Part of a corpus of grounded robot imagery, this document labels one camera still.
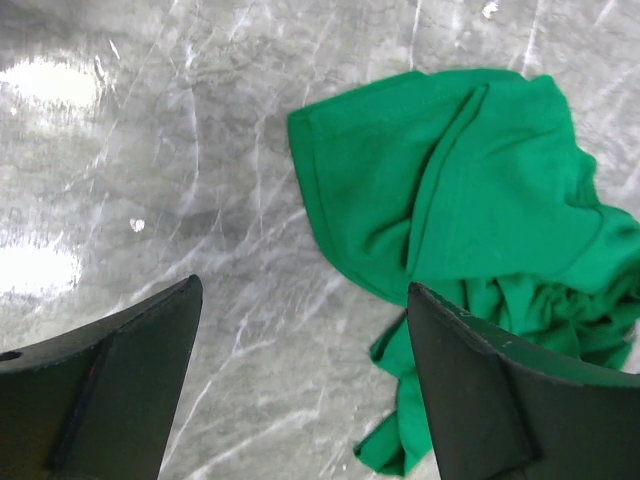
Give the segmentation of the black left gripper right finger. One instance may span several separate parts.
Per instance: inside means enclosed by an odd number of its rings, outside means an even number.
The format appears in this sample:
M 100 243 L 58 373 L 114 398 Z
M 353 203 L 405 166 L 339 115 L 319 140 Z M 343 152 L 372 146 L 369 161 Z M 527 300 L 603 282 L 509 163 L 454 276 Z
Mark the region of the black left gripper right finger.
M 639 379 L 528 342 L 420 284 L 407 321 L 444 479 L 635 479 Z

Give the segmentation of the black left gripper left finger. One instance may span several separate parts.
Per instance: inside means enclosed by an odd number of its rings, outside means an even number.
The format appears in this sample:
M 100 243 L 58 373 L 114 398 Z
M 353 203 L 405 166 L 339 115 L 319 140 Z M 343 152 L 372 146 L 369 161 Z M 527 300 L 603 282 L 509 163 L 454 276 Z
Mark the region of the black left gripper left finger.
M 4 479 L 155 479 L 203 303 L 191 275 L 1 355 Z

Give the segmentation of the green t shirt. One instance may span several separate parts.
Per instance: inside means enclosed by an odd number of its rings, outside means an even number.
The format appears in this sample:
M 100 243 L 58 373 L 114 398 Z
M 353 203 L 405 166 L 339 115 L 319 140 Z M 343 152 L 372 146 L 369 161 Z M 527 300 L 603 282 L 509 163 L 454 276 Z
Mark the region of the green t shirt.
M 354 449 L 384 475 L 434 453 L 407 321 L 420 284 L 552 352 L 623 372 L 639 317 L 639 224 L 602 203 L 553 79 L 409 72 L 292 112 L 316 242 L 404 308 L 373 343 L 396 405 Z

